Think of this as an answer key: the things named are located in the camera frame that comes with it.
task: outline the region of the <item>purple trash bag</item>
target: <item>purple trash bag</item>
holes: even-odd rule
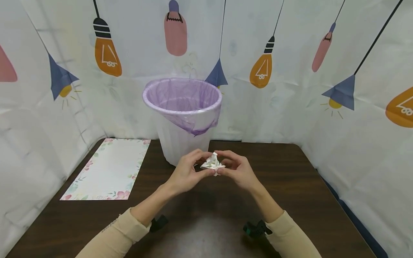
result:
[[[203,80],[170,78],[150,81],[143,93],[145,104],[173,124],[194,136],[204,134],[218,124],[222,94]],[[199,127],[200,113],[213,114],[211,122]]]

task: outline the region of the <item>floral border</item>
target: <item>floral border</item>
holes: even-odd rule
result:
[[[86,163],[85,167],[80,171],[79,175],[76,177],[76,179],[72,182],[72,184],[69,186],[69,188],[66,190],[64,195],[60,198],[61,201],[81,201],[81,200],[127,200],[129,198],[129,194],[131,193],[133,184],[135,183],[136,177],[138,175],[138,172],[140,170],[140,166],[142,165],[143,159],[145,157],[146,151],[140,153],[143,155],[142,158],[138,159],[138,164],[136,166],[137,172],[134,174],[128,175],[128,178],[130,178],[130,182],[126,185],[125,191],[113,191],[110,193],[107,193],[107,195],[97,195],[97,196],[91,196],[89,195],[84,195],[82,193],[77,193],[74,194],[79,187],[79,183],[82,182],[86,177],[87,177],[87,172],[89,171],[89,168],[93,165],[93,162],[96,160],[96,158],[99,157],[99,153],[105,149],[106,146],[112,145],[114,141],[118,140],[133,140],[133,139],[113,139],[113,138],[106,138],[102,144],[99,146],[99,148],[96,150],[96,152],[93,154],[93,156],[90,158],[90,160]],[[146,149],[149,147],[149,144],[151,140],[142,140],[143,145],[146,147]]]

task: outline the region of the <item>navy blue trim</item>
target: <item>navy blue trim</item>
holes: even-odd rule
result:
[[[356,226],[357,230],[360,232],[361,236],[364,238],[366,243],[369,245],[373,253],[377,256],[377,258],[389,258],[386,251],[381,247],[381,245],[374,239],[374,237],[370,234],[370,232],[366,229],[366,227],[361,223],[361,221],[354,215],[354,213],[350,210],[347,204],[338,197],[337,192],[331,187],[331,185],[324,180],[324,183],[327,185],[328,189],[330,189],[331,193],[337,199],[338,203],[341,205],[343,210],[346,212],[347,216]]]

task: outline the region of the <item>black clamp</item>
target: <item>black clamp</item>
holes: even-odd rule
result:
[[[160,230],[161,228],[163,228],[167,223],[168,223],[168,219],[164,215],[161,215],[159,219],[157,220],[154,218],[152,220],[152,226],[149,229],[149,232],[151,233],[156,232]]]
[[[267,233],[268,235],[273,233],[269,228],[267,228],[267,225],[262,220],[258,222],[257,226],[248,221],[244,225],[243,230],[253,239],[261,237],[264,233]]]

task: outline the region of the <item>hand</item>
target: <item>hand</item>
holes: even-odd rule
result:
[[[232,178],[235,183],[247,191],[252,192],[261,186],[260,181],[255,176],[254,171],[246,157],[235,154],[232,151],[215,151],[218,156],[228,159],[222,160],[221,164],[226,168],[219,168],[217,173]]]
[[[202,164],[211,155],[211,152],[197,149],[183,156],[165,185],[175,195],[191,190],[201,179],[215,174],[213,169],[205,169],[200,172],[195,172],[194,169],[195,163]]]

